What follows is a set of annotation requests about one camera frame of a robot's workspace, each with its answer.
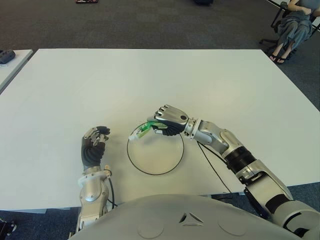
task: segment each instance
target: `black circle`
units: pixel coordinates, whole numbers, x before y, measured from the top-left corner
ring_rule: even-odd
[[[130,136],[134,133],[134,131],[135,131],[136,129],[140,128],[142,125],[144,125],[144,124],[146,124],[146,123],[147,123],[147,122],[144,122],[144,123],[140,124],[139,126],[137,126],[137,127],[131,132]],[[175,169],[175,168],[179,165],[179,163],[181,162],[182,158],[184,157],[184,153],[185,153],[185,142],[184,142],[184,139],[182,138],[182,136],[181,136],[180,133],[179,133],[179,135],[180,135],[180,138],[181,138],[181,141],[182,141],[182,155],[181,155],[181,158],[180,158],[179,162],[174,166],[174,168],[172,168],[171,170],[166,171],[166,172],[164,172],[164,173],[152,174],[152,173],[145,172],[145,171],[141,170],[140,168],[138,168],[138,167],[132,162],[132,160],[131,160],[131,158],[130,158],[130,155],[129,155],[129,150],[128,150],[128,147],[129,147],[129,139],[128,139],[128,141],[126,142],[126,154],[127,154],[128,158],[129,158],[130,162],[132,163],[132,165],[133,165],[136,169],[138,169],[139,171],[141,171],[141,172],[143,172],[143,173],[145,173],[145,174],[153,175],[153,176],[159,176],[159,175],[167,174],[167,173],[171,172],[173,169]]]

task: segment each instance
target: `sandal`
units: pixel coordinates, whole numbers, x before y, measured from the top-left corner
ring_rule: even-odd
[[[75,0],[76,4],[96,4],[99,0]]]
[[[282,65],[282,64],[284,64],[286,62],[286,60],[287,60],[286,58],[278,57],[276,62],[275,62],[275,64]]]
[[[270,55],[269,55],[269,59],[272,61],[272,62],[277,62],[278,61],[278,56],[275,56],[273,53],[271,53]]]

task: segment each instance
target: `wire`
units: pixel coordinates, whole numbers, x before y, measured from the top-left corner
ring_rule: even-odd
[[[112,202],[109,198],[108,198],[108,201],[113,204],[113,202]],[[116,207],[118,207],[117,204],[114,204],[114,205],[115,205]]]
[[[131,133],[130,135],[132,135],[132,134],[135,132],[136,129],[140,128],[141,126],[143,126],[143,125],[146,124],[146,123],[147,123],[147,122],[144,122],[144,123],[140,124],[139,126],[137,126],[137,127],[132,131],[132,133]],[[173,169],[175,169],[175,168],[179,165],[179,163],[181,162],[181,160],[182,160],[182,158],[183,158],[183,156],[184,156],[184,154],[185,154],[185,142],[184,142],[184,139],[183,139],[183,137],[181,136],[181,134],[179,134],[179,136],[180,136],[181,141],[182,141],[182,154],[181,154],[181,158],[180,158],[179,162],[174,166],[174,168],[170,169],[169,171],[166,171],[166,172],[163,172],[163,173],[158,173],[158,174],[153,174],[153,173],[149,173],[149,172],[143,171],[142,169],[140,169],[139,167],[137,167],[137,166],[134,164],[134,162],[132,161],[132,159],[131,159],[131,157],[130,157],[130,154],[129,154],[129,142],[130,142],[129,139],[128,139],[128,142],[126,143],[126,154],[127,154],[128,158],[129,158],[130,162],[132,163],[132,165],[133,165],[136,169],[138,169],[139,171],[141,171],[141,172],[143,172],[143,173],[145,173],[145,174],[152,175],[152,176],[159,176],[159,175],[167,174],[167,173],[171,172]]]
[[[111,194],[112,194],[112,201],[110,201],[112,203],[112,209],[115,208],[115,192],[114,192],[114,186],[112,185],[112,181],[111,181],[111,178],[109,177],[109,183],[110,183],[110,188],[111,188]]]
[[[211,166],[211,168],[213,169],[213,171],[215,172],[215,174],[218,176],[218,178],[220,179],[220,181],[222,182],[222,184],[225,186],[225,188],[226,189],[228,189],[228,191],[229,191],[229,193],[230,194],[232,194],[232,192],[230,191],[230,189],[227,187],[227,185],[225,184],[225,182],[221,179],[221,177],[219,176],[219,174],[217,173],[217,171],[216,171],[216,169],[214,168],[214,166],[212,166],[212,164],[211,164],[211,162],[209,161],[209,159],[208,159],[208,157],[207,157],[207,155],[205,154],[205,151],[202,149],[202,147],[201,147],[201,143],[200,142],[198,142],[198,141],[196,141],[197,143],[198,143],[198,146],[199,146],[199,148],[201,149],[201,152],[203,153],[203,155],[204,155],[204,157],[205,157],[205,159],[208,161],[208,163],[210,164],[210,166]]]
[[[202,147],[204,147],[205,149],[207,149],[209,152],[211,152],[212,154],[214,154],[217,158],[219,158],[225,165],[227,165],[227,162],[222,158],[220,157],[218,154],[216,154],[214,151],[212,151],[210,148],[206,147],[205,145],[203,145],[202,143],[198,142],[198,145],[200,144]]]

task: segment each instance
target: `gray carpet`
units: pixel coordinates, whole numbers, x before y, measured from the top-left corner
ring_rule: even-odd
[[[276,38],[270,24],[278,8],[266,0],[215,0],[211,6],[192,0],[81,5],[73,0],[2,0],[0,10],[0,49],[260,49],[260,39]],[[280,66],[318,109],[319,42],[317,32]],[[320,211],[320,183],[290,190],[297,200]],[[223,201],[254,213],[245,196],[233,194],[232,200]],[[64,240],[76,227],[77,213],[78,208],[50,209],[46,214],[0,211],[0,217],[18,223],[8,240]]]

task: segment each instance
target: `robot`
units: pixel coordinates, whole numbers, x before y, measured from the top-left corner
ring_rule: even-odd
[[[219,154],[245,185],[244,193],[260,217],[218,200],[180,194],[146,196],[107,211],[107,181],[111,183],[112,172],[108,166],[102,170],[100,164],[110,131],[99,126],[82,138],[81,211],[72,240],[320,239],[320,213],[294,200],[288,188],[232,132],[188,117],[170,105],[160,107],[148,121],[167,126],[153,126],[156,134],[184,133]]]

